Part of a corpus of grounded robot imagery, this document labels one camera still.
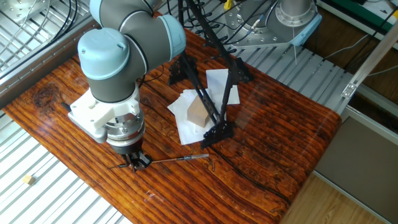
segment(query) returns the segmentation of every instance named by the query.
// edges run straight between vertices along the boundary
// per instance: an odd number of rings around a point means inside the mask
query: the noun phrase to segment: metal shelf
[[[2,111],[0,183],[2,223],[131,223]]]
[[[89,12],[88,4],[89,0],[78,0],[77,20],[80,20]],[[10,43],[9,41],[12,35],[20,29],[21,25],[8,18],[3,12],[0,12],[0,52],[7,46],[0,55],[0,78],[7,75],[7,69],[12,65],[20,65],[22,62],[21,59],[28,57],[34,49],[45,47],[67,19],[68,10],[68,1],[54,1],[50,6],[47,18],[45,18],[47,9],[45,9],[29,19]],[[73,3],[72,10],[73,12],[75,10],[75,5]]]

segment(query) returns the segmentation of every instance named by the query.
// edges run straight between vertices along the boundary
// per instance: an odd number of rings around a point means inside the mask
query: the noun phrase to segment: metal bracket
[[[343,90],[341,96],[346,98],[346,99],[349,99],[349,98],[351,98],[354,95],[354,93],[355,93],[357,88],[358,88],[357,85],[355,85],[353,83],[349,83],[346,86],[346,88]]]

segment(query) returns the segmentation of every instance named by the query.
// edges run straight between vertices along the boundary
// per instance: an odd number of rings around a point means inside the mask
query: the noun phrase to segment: wooden table
[[[187,53],[205,70],[225,68],[211,60],[216,50],[187,32]],[[97,144],[67,116],[61,102],[73,103],[88,88],[74,57],[3,110],[52,154],[133,223],[279,223],[314,170],[341,123],[340,116],[267,75],[250,68],[255,80],[238,86],[241,104],[228,106],[235,135],[205,150],[181,146],[167,106],[185,80],[167,85],[165,75],[140,89],[146,133],[143,149],[154,160],[187,154],[210,155],[190,162],[153,164],[136,174],[109,169],[122,159],[108,144]],[[149,78],[162,73],[162,67]]]

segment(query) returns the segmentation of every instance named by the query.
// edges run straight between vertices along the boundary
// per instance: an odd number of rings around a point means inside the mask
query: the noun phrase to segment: black cable
[[[210,20],[209,22],[214,22],[214,21],[216,21],[217,19],[221,18],[221,16],[225,15],[227,12],[229,12],[229,11],[232,10],[232,9],[234,9],[234,8],[237,7],[238,5],[244,3],[245,1],[247,1],[247,0],[243,0],[243,1],[239,2],[239,3],[237,3],[236,5],[232,6],[232,7],[231,7],[230,9],[228,9],[227,11],[225,11],[225,12],[221,13],[220,15],[218,15],[216,18]]]
[[[239,27],[232,28],[232,27],[230,27],[229,25],[227,25],[227,24],[225,24],[225,23],[223,23],[223,22],[215,22],[215,21],[214,21],[214,23],[217,23],[217,24],[220,24],[220,25],[224,25],[224,26],[226,26],[227,28],[229,28],[229,29],[231,29],[231,30],[236,30],[237,28],[239,28]]]
[[[75,15],[73,15],[73,19],[70,22],[70,25],[68,26],[68,28],[65,30],[65,33],[67,33],[72,27],[73,27],[73,23],[76,21],[76,17],[78,14],[78,5],[77,5],[77,0],[75,0]]]
[[[188,15],[188,20],[189,20],[189,22],[190,22],[191,25],[192,25],[192,28],[194,28],[195,25],[193,25],[193,20],[192,20],[191,14],[189,13],[189,9],[187,9],[187,15]]]
[[[382,29],[383,25],[384,25],[384,24],[388,21],[388,19],[396,12],[396,10],[398,10],[398,6],[397,6],[395,9],[392,10],[392,12],[386,17],[386,19],[383,20],[383,22],[382,22],[381,25],[379,26],[379,29]],[[368,39],[368,41],[367,41],[367,42],[365,43],[365,45],[361,48],[361,50],[359,50],[359,52],[355,54],[355,56],[347,63],[347,65],[344,66],[344,68],[343,68],[344,70],[347,70],[347,69],[349,69],[350,67],[353,66],[353,62],[354,62],[355,58],[358,57],[358,56],[363,52],[363,50],[369,45],[370,41],[372,40],[373,37],[376,36],[377,33],[378,33],[378,31],[375,30],[374,33],[373,33],[373,35]],[[363,61],[363,58],[364,58],[365,56],[366,56],[365,58],[367,58],[367,57],[368,57],[367,55],[369,55],[368,53],[369,53],[369,52],[372,52],[372,51],[374,50],[374,48],[372,48],[371,50],[368,50],[368,52],[366,52],[363,56],[361,56],[361,57],[358,59],[357,64],[358,64],[358,63],[361,63],[361,61]]]
[[[162,75],[164,74],[164,65],[162,65],[162,73],[158,76],[158,77],[155,77],[155,78],[153,78],[153,79],[151,79],[151,80],[148,80],[148,81],[143,81],[143,82],[150,82],[150,81],[154,81],[154,80],[156,80],[156,79],[158,79],[158,78],[160,78]]]
[[[225,42],[224,42],[224,45],[229,45],[229,44],[231,44],[231,43],[228,43],[230,40],[232,40],[235,36],[236,36],[236,34],[238,34],[238,32],[243,28],[243,26],[244,25],[246,25],[248,22],[249,22],[249,20],[256,14],[256,12],[267,2],[268,0],[265,0],[262,4],[260,4],[259,5],[259,7],[257,7],[253,12],[252,12],[252,14],[250,14],[250,16],[248,17],[248,19],[246,19],[240,26],[239,26],[239,28],[237,29],[237,31],[228,39],[228,40],[226,40]],[[266,13],[273,5],[274,5],[274,3],[275,3],[275,1],[273,1],[270,5],[269,5],[269,7],[264,11],[264,13]],[[249,34],[251,33],[251,31],[250,32],[248,32],[244,37],[246,38]]]
[[[170,0],[167,0],[167,10],[169,10],[170,16],[172,16],[172,10],[170,9]]]
[[[138,84],[138,88],[141,88],[141,86],[144,84],[144,82],[145,82],[145,75],[141,78],[141,81]]]
[[[205,8],[203,7],[203,6],[200,6],[201,7],[201,9],[202,9],[202,11],[203,11],[203,15],[206,15],[206,11],[205,11]],[[226,27],[228,27],[229,29],[231,29],[231,30],[236,30],[239,26],[237,26],[237,27],[235,27],[235,28],[232,28],[232,27],[230,27],[229,25],[227,25],[227,24],[225,24],[225,23],[223,23],[223,22],[217,22],[217,21],[213,21],[214,23],[217,23],[217,24],[220,24],[220,25],[224,25],[224,26],[226,26]]]
[[[243,39],[245,39],[246,37],[248,37],[250,33],[247,33],[245,36],[243,36],[242,38],[240,38],[239,40],[235,40],[234,42],[231,43],[225,43],[223,45],[230,45],[230,44],[237,44],[238,42],[242,41]]]
[[[154,80],[160,78],[163,74],[164,74],[164,65],[162,65],[162,73],[161,73],[158,77],[155,77],[155,78],[153,78],[153,79],[151,79],[151,80],[145,81],[145,75],[144,75],[144,76],[141,78],[141,80],[137,80],[137,81],[140,81],[140,83],[138,84],[138,88],[141,88],[141,86],[142,86],[144,83],[151,82],[151,81],[154,81]]]
[[[65,26],[68,24],[69,18],[70,18],[70,14],[72,13],[72,1],[69,0],[69,12],[67,15],[67,18],[65,19],[65,22],[63,23],[63,25],[61,26],[61,29],[57,32],[57,34],[55,34],[53,41],[57,40],[59,38],[59,35],[61,34],[63,28],[65,28]]]

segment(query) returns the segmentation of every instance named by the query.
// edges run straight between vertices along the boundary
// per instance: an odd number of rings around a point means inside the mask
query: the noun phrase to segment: wire
[[[376,73],[370,74],[367,77],[370,77],[370,76],[373,76],[373,75],[380,75],[380,74],[385,73],[385,72],[390,72],[391,70],[394,70],[396,68],[398,68],[398,65],[396,65],[394,67],[391,67],[391,68],[388,68],[388,69],[385,69],[385,70],[383,70],[381,72],[376,72]]]
[[[24,19],[24,22],[22,23],[22,25],[18,28],[17,32],[15,32],[10,40],[8,41],[8,43],[4,46],[4,48],[0,51],[0,55],[8,48],[8,46],[12,43],[12,41],[14,40],[15,36],[19,33],[19,31],[21,31],[22,27],[26,24],[27,18],[29,17],[30,12],[32,11],[33,7],[36,5],[37,0],[35,0],[33,2],[33,5],[30,7],[29,11],[27,12],[27,15]]]
[[[167,0],[167,10],[169,10],[169,14],[172,16],[172,10],[170,9],[170,0]]]
[[[25,42],[25,45],[26,45],[27,43],[29,43],[29,42],[39,33],[39,31],[40,31],[41,28],[43,27],[45,21],[46,21],[47,18],[49,17],[50,3],[51,3],[51,1],[48,0],[47,2],[48,2],[48,4],[47,4],[47,12],[45,13],[43,22],[40,24],[40,26],[37,28],[37,30],[33,33],[33,35]],[[19,28],[19,29],[17,30],[17,32],[13,35],[12,38],[15,38],[15,36],[17,35],[17,33],[22,29],[22,26],[20,26],[20,28]],[[6,46],[4,46],[4,48],[1,50],[0,55],[5,51],[5,49],[7,48],[7,46],[12,42],[12,38],[10,39],[9,43],[8,43]],[[3,65],[4,65],[5,63],[7,63],[7,62],[10,60],[10,58],[11,58],[11,57],[9,57],[9,58],[6,59],[5,61],[3,61],[3,63],[0,64],[0,68],[3,67]]]
[[[380,24],[379,28],[382,28],[382,27],[383,27],[383,25],[388,21],[388,19],[396,12],[396,10],[398,10],[398,6],[395,7],[395,9],[393,9],[392,12],[383,20],[383,22]],[[378,33],[378,31],[375,30],[374,33],[373,33],[373,35],[372,35],[372,37],[375,37],[377,33]],[[355,56],[347,63],[346,66],[344,66],[344,68],[343,68],[344,70],[348,70],[350,67],[353,67],[354,61],[355,61],[356,57],[358,57],[358,56],[362,53],[362,51],[369,45],[369,43],[370,43],[371,40],[372,40],[372,38],[369,38],[369,39],[368,39],[368,41],[367,41],[366,44],[362,47],[362,49],[359,50],[359,52],[355,54]],[[360,63],[361,61],[363,61],[363,58],[367,58],[367,57],[368,57],[368,53],[366,53],[366,54],[364,54],[362,57],[358,58],[358,62],[356,62],[356,63],[357,63],[357,64]]]
[[[163,74],[164,74],[164,65],[162,65],[162,73],[161,73],[158,77],[155,77],[155,78],[153,78],[153,79],[151,79],[151,80],[146,80],[146,81],[145,81],[145,75],[144,75],[144,76],[141,78],[141,80],[140,80],[140,79],[137,79],[137,81],[140,81],[140,83],[138,84],[138,88],[141,88],[141,86],[142,86],[144,83],[151,82],[151,81],[154,81],[154,80],[160,78]]]
[[[77,14],[78,14],[78,5],[77,5],[77,0],[75,0],[75,15],[73,15],[73,19],[70,22],[68,28],[65,30],[65,33],[67,33],[73,27],[73,23],[76,21]]]
[[[260,4],[253,12],[252,14],[250,14],[250,16],[248,17],[248,19],[246,19],[237,29],[237,31],[228,39],[224,42],[224,45],[229,45],[231,43],[228,43],[230,40],[232,40],[236,34],[238,34],[238,32],[243,28],[244,25],[246,25],[248,23],[248,21],[256,14],[256,12],[267,2],[268,0],[265,0],[262,4]],[[264,11],[264,14],[274,5],[274,2],[272,2],[269,7]],[[247,32],[247,34],[244,36],[244,38],[246,38],[250,33],[252,32],[252,29],[249,29],[249,31]]]
[[[243,1],[239,2],[239,3],[236,3],[236,4],[235,4],[234,6],[232,6],[230,9],[228,9],[227,11],[221,13],[220,15],[218,15],[216,18],[210,20],[209,22],[214,22],[214,21],[216,21],[217,19],[221,18],[221,16],[225,15],[227,12],[229,12],[230,10],[234,9],[235,7],[237,7],[238,5],[240,5],[240,4],[242,4],[242,3],[246,2],[246,1],[247,1],[247,0],[243,0]]]
[[[367,36],[369,36],[369,34],[366,34],[365,36],[363,36],[362,38],[360,38],[360,40],[357,41],[355,44],[353,44],[353,45],[351,45],[351,46],[349,46],[349,47],[345,47],[345,48],[343,48],[343,49],[340,49],[340,50],[336,51],[335,53],[332,53],[331,55],[325,57],[325,59],[328,59],[328,58],[330,58],[330,57],[332,57],[332,56],[334,56],[334,55],[336,55],[336,54],[338,54],[338,53],[340,53],[340,52],[342,52],[342,51],[344,51],[344,50],[348,50],[348,49],[352,49],[352,48],[356,47],[356,46],[357,46],[359,43],[361,43],[362,40],[364,40]]]
[[[62,24],[61,29],[58,30],[57,34],[55,34],[55,36],[54,36],[52,42],[55,41],[55,40],[57,40],[57,39],[59,38],[59,35],[61,34],[61,32],[63,31],[63,29],[65,28],[65,26],[66,26],[66,25],[68,24],[68,22],[69,22],[69,18],[70,18],[70,14],[71,14],[71,13],[72,13],[72,1],[69,0],[69,12],[68,12],[67,18],[65,19],[65,22]]]
[[[239,40],[235,40],[234,42],[231,43],[225,43],[224,45],[230,45],[230,44],[237,44],[240,41],[244,40],[246,37],[248,37],[248,35],[250,34],[250,32],[248,32],[245,36],[243,36],[242,38],[240,38]]]
[[[164,74],[164,65],[162,65],[162,73],[158,76],[158,77],[155,77],[155,78],[153,78],[153,79],[151,79],[151,80],[147,80],[147,81],[143,81],[143,82],[150,82],[150,81],[154,81],[154,80],[156,80],[156,79],[158,79],[158,78],[160,78],[162,75]]]
[[[187,14],[188,14],[188,20],[190,21],[192,28],[194,28],[195,25],[193,25],[193,20],[192,20],[191,14],[189,13],[189,9],[187,9]]]

